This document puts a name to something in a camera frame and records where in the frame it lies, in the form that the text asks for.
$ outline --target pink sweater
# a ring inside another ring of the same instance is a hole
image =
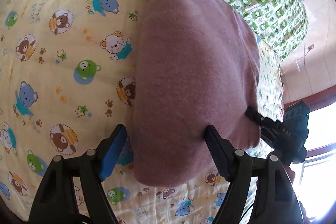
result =
[[[213,165],[204,130],[235,148],[258,144],[259,54],[252,30],[223,0],[149,0],[137,60],[133,128],[137,180],[173,187]]]

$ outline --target window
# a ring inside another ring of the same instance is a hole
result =
[[[292,164],[293,188],[310,219],[320,218],[336,198],[336,103],[310,113],[306,160]]]

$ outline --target blue gripper pad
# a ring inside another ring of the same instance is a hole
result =
[[[117,136],[114,138],[110,148],[105,154],[105,157],[101,161],[101,172],[99,174],[99,178],[101,181],[104,181],[107,177],[112,175],[114,166],[117,163],[118,157],[127,138],[127,132],[124,126],[122,126],[122,128],[118,130],[118,132],[113,132],[110,138],[113,138],[113,135],[115,133],[117,134]]]

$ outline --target bed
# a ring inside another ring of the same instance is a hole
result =
[[[145,6],[146,0],[0,0],[0,196],[22,220],[28,220],[55,155],[82,155],[118,123],[130,125]],[[265,33],[258,33],[258,109],[281,119],[281,60],[261,39]],[[269,152],[263,141],[248,151],[258,157]],[[132,161],[127,139],[112,176],[102,184],[120,223],[212,222],[228,188],[215,166],[164,189],[139,184]],[[255,181],[246,209],[255,197]],[[74,185],[79,210],[88,215],[79,180]]]

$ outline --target white wall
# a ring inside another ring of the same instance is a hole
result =
[[[281,64],[285,104],[336,85],[336,2],[305,0],[304,4],[309,20],[307,37]],[[312,44],[314,49],[308,52]]]

